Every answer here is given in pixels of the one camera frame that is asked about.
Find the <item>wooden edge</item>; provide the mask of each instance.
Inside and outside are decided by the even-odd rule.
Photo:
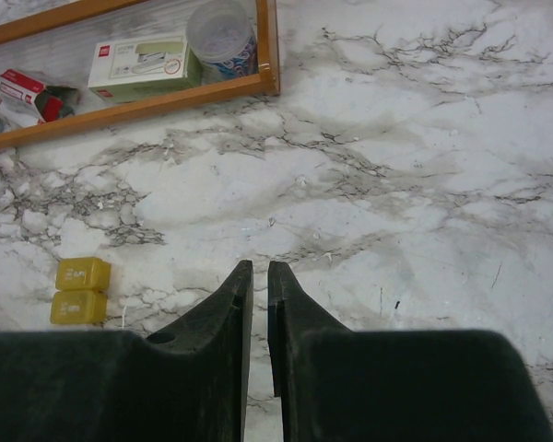
[[[278,28],[276,0],[256,0],[258,16],[258,72],[266,84],[266,93],[280,93]]]
[[[76,0],[69,5],[49,9],[0,25],[0,44],[22,39],[45,30],[59,28],[99,16],[146,0]]]
[[[128,120],[144,119],[213,101],[267,92],[266,83],[262,81],[259,74],[244,76],[214,85],[194,87],[152,99],[141,99],[133,103],[95,110],[75,117],[0,134],[0,149],[37,143],[58,136],[77,134],[78,132],[99,129]]]

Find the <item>plastic cup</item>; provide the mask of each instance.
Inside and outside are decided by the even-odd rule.
[[[199,6],[186,24],[186,39],[211,81],[255,74],[256,37],[246,11],[231,0]]]

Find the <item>yellow object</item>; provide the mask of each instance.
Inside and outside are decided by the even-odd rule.
[[[94,324],[103,322],[107,297],[95,290],[57,292],[52,302],[52,324]]]
[[[58,290],[106,290],[111,279],[111,265],[99,258],[61,260],[55,288]]]

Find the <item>marble surface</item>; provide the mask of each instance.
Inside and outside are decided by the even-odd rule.
[[[142,335],[251,259],[247,440],[281,440],[281,260],[354,330],[504,333],[553,423],[553,0],[278,8],[280,98],[0,153],[0,330],[51,328],[63,257],[112,262],[104,327]]]

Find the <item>yellow plastic container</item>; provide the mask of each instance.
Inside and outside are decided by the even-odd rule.
[[[100,258],[61,260],[55,288],[58,290],[106,290],[111,279],[111,265]]]
[[[96,290],[57,292],[53,296],[51,323],[59,325],[103,322],[107,297]]]

